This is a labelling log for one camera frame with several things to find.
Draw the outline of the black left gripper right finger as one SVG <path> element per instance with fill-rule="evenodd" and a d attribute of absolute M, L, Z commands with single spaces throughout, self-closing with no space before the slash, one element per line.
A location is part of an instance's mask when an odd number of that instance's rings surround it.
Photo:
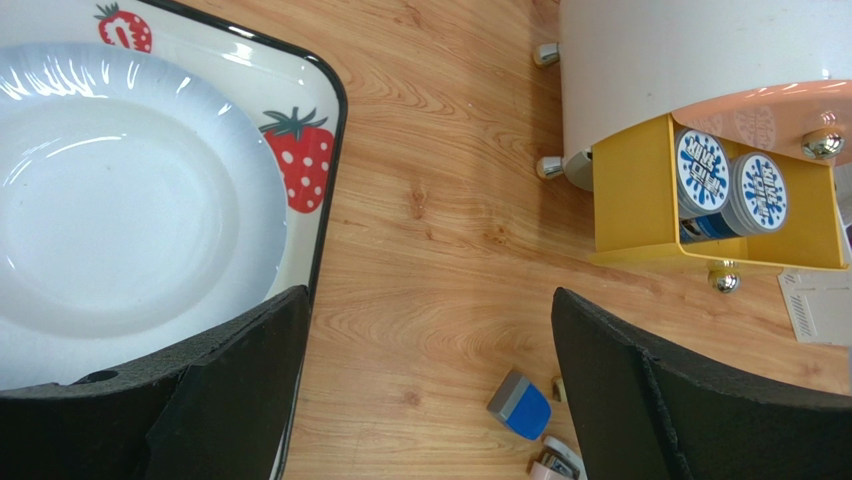
<path fill-rule="evenodd" d="M 851 399 L 755 375 L 573 291 L 551 324 L 592 479 L 847 479 Z"/>

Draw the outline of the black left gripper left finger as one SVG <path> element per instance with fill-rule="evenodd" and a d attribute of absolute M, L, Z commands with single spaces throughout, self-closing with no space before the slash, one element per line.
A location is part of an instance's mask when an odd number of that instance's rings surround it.
<path fill-rule="evenodd" d="M 70 385 L 1 394 L 5 479 L 270 479 L 285 463 L 311 322 L 292 287 Z"/>

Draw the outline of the blue grey lint roller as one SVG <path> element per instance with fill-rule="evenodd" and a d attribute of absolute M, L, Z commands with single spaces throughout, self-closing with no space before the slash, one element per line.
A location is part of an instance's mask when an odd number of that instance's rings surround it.
<path fill-rule="evenodd" d="M 540 438 L 552 415 L 544 394 L 515 370 L 505 376 L 488 402 L 487 411 L 508 430 L 530 441 Z"/>

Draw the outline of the blue patterned tape roll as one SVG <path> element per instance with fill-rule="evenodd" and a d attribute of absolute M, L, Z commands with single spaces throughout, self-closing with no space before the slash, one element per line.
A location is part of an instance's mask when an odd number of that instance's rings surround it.
<path fill-rule="evenodd" d="M 683 244 L 765 235 L 788 218 L 788 192 L 778 165 L 763 152 L 733 161 L 728 202 L 717 213 L 683 220 Z"/>
<path fill-rule="evenodd" d="M 721 211 L 729 200 L 730 164 L 718 139 L 684 128 L 677 132 L 674 153 L 679 218 Z"/>

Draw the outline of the round drawer storage box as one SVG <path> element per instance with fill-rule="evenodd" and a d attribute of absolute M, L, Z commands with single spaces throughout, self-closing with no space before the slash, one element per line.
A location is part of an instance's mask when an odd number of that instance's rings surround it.
<path fill-rule="evenodd" d="M 564 1 L 537 65 L 561 73 L 563 151 L 542 177 L 593 180 L 591 261 L 624 269 L 847 267 L 833 169 L 851 159 L 847 1 Z M 685 245 L 680 127 L 767 153 L 790 189 L 779 232 Z"/>

